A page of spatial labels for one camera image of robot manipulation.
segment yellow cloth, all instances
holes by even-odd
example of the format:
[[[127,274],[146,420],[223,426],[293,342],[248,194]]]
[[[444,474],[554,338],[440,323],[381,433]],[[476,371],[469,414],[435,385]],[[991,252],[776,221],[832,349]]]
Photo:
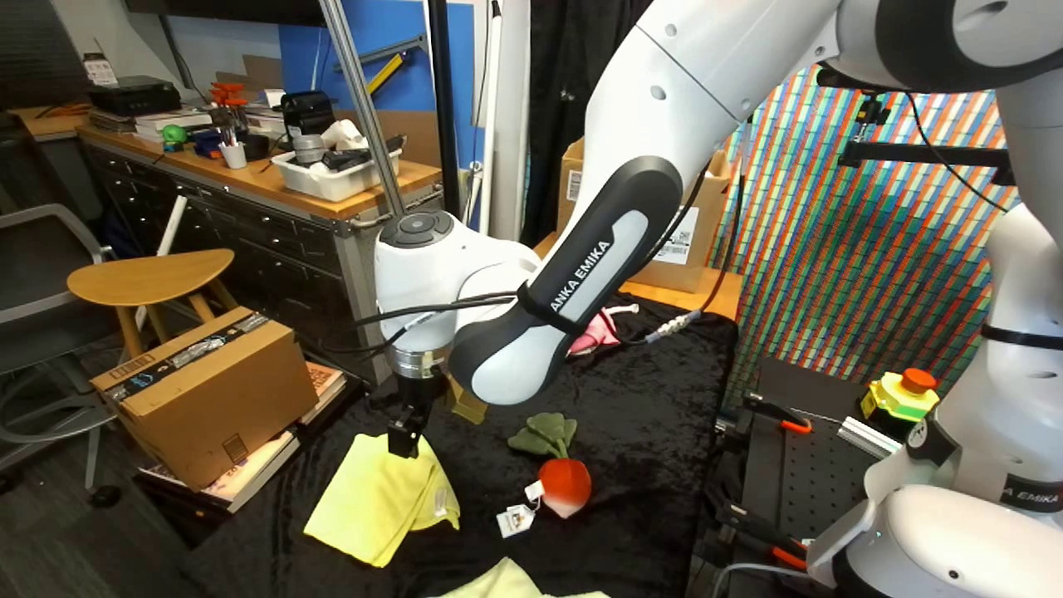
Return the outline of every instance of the yellow cloth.
[[[455,487],[426,440],[418,457],[399,457],[385,436],[354,436],[302,532],[385,567],[409,532],[457,529],[457,518]]]
[[[549,598],[539,586],[525,574],[520,566],[502,559],[484,574],[470,578],[461,589],[444,592],[440,598]],[[569,594],[569,598],[609,598],[600,592]]]

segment colorful striped curtain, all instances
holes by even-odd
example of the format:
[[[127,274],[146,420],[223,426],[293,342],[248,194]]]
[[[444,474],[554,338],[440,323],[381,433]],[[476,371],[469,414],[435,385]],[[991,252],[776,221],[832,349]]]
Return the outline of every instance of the colorful striped curtain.
[[[923,367],[945,388],[977,349],[991,305],[982,247],[998,208],[943,167],[836,167],[847,141],[920,142],[908,101],[879,101],[894,111],[887,127],[860,130],[863,95],[816,85],[812,70],[799,70],[757,111],[732,258],[744,274],[732,402],[755,388],[763,358],[858,388],[887,369]],[[994,93],[912,101],[936,147],[1003,147]],[[994,171],[958,172],[994,203],[1015,203],[1010,187],[991,182]]]

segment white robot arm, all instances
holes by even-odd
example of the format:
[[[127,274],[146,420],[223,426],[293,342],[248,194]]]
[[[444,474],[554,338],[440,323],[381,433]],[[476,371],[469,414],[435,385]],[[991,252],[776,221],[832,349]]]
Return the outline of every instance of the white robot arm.
[[[502,313],[469,327],[435,316],[438,329],[396,342],[399,362],[415,375],[447,349],[447,371],[477,398],[530,398],[593,309],[652,258],[711,148],[802,56],[831,59],[869,85],[998,91],[1014,172],[1028,205],[1003,215],[994,237],[997,303],[982,352],[920,433],[928,442],[912,440],[897,457],[902,471],[894,471],[897,462],[872,470],[867,502],[812,540],[809,574],[832,586],[832,559],[847,554],[867,586],[890,594],[1063,589],[1063,567],[1005,559],[1027,544],[1056,559],[1059,532],[1022,529],[1028,518],[997,505],[1063,513],[1063,198],[1052,197],[1063,190],[1059,0],[653,0],[589,102],[574,219],[541,265],[453,215],[387,227],[374,269],[387,278],[380,309],[453,303],[476,274],[509,276],[476,290],[518,290]],[[928,522],[915,505],[952,509]],[[934,522],[943,522],[939,532],[911,532]]]

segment cardboard box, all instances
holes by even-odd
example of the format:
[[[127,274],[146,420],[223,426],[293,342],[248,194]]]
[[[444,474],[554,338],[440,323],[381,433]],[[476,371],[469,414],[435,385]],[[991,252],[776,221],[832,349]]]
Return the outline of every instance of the cardboard box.
[[[560,157],[557,230],[564,230],[572,219],[581,167],[585,167],[585,141],[574,141]],[[672,231],[672,238],[661,247],[653,262],[646,262],[631,278],[646,287],[681,290],[681,292],[698,290],[698,278],[700,278],[698,274],[711,262],[718,247],[728,194],[732,194],[732,162],[723,152],[718,152],[703,171],[703,182],[683,221]]]
[[[229,309],[92,380],[136,445],[192,487],[211,484],[315,405],[293,329]]]

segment wooden stool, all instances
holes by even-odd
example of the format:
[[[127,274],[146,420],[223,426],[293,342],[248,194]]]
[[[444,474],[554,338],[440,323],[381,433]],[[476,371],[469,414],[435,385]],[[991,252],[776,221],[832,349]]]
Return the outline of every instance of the wooden stool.
[[[66,290],[82,303],[117,309],[127,358],[139,354],[146,344],[136,329],[136,309],[146,309],[153,332],[168,338],[160,313],[153,305],[188,298],[198,323],[211,319],[203,290],[211,290],[227,309],[237,305],[229,290],[223,287],[223,274],[231,262],[231,249],[207,249],[207,252],[172,252],[172,257],[144,257],[144,258],[117,258],[117,262],[92,262],[72,269],[66,276]]]

